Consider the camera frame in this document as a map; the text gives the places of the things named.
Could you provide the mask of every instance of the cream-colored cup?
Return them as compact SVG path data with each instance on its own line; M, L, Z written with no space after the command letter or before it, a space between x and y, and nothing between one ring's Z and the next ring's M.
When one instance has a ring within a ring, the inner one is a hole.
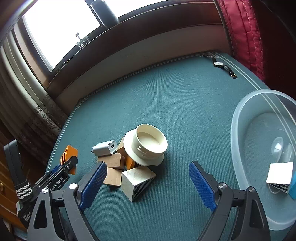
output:
M168 141L164 134L149 124L141 124L129 131L123 142L126 153L142 166L159 165L168 148Z

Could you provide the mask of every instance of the wristwatch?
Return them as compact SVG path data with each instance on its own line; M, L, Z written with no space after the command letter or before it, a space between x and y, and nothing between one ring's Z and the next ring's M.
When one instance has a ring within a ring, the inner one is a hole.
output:
M215 67L226 70L231 78L233 78L233 79L237 78L237 75L231 70L231 68L229 68L227 65L223 64L222 62L217 61L214 56L204 55L204 57L210 58L213 61L213 64Z

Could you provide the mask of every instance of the metal screw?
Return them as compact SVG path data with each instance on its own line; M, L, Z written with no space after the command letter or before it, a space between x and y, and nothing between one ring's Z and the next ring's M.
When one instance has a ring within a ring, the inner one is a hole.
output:
M69 188L70 189L75 189L77 187L77 184L76 183L71 183L70 185L69 185Z
M226 183L220 183L219 187L222 188L222 189L225 189L225 188L227 188L227 184Z
M48 192L48 188L43 188L43 189L41 190L41 192L42 192L42 193L47 193L47 192Z
M255 192L255 191L256 191L255 188L249 187L249 192Z

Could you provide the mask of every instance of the beige curtain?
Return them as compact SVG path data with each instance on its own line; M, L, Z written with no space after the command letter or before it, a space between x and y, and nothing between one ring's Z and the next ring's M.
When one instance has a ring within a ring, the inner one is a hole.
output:
M45 165L67 119L30 70L12 33L0 48L0 119Z

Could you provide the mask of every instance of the table surface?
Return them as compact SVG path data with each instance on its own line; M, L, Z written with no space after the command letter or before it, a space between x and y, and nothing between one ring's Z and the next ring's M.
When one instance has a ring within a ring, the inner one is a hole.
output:
M231 160L232 115L246 94L268 87L229 55L212 54L238 78L201 55L168 61L92 93L69 116L47 167L59 163L67 145L78 149L76 175L64 187L95 166L94 145L112 139L119 143L139 124L156 126L168 140L163 163L149 167L156 178L134 202L120 188L102 185L85 210L101 241L196 240L211 212L190 180L191 161L198 160L218 182L239 188ZM234 215L232 208L221 240L227 240ZM271 231L272 240L286 233Z

